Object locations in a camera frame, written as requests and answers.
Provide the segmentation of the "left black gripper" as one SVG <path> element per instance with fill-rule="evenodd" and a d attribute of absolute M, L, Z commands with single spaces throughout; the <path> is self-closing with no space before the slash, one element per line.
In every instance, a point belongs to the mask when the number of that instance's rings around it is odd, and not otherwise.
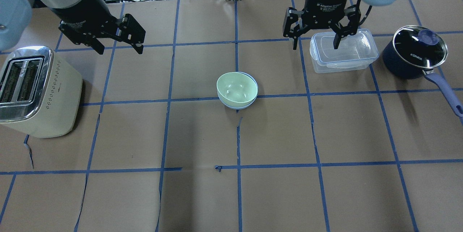
<path fill-rule="evenodd" d="M 50 10 L 61 19 L 59 30 L 75 45 L 84 44 L 102 55 L 105 46 L 98 38 L 111 38 L 143 53 L 145 29 L 132 14 L 114 17 L 103 0 L 80 0 L 69 8 Z"/>

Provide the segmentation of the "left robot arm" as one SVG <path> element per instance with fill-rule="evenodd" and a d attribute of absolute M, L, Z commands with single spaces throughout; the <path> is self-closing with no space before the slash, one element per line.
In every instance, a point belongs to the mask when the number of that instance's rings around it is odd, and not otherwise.
<path fill-rule="evenodd" d="M 104 0 L 40 0 L 60 18 L 59 30 L 75 45 L 103 54 L 102 38 L 144 50 L 145 29 L 131 14 L 114 17 Z M 35 0 L 0 0 L 1 50 L 16 46 L 33 16 Z"/>

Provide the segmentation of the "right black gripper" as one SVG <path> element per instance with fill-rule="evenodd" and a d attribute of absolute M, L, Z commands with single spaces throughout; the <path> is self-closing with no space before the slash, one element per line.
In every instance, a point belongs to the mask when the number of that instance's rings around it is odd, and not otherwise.
<path fill-rule="evenodd" d="M 305 0 L 303 10 L 288 7 L 283 21 L 283 37 L 293 40 L 293 50 L 297 49 L 299 37 L 308 29 L 328 29 L 333 24 L 334 49 L 338 49 L 342 38 L 357 34 L 361 12 L 359 5 L 346 9 L 347 0 Z M 348 24 L 340 20 L 347 17 Z"/>

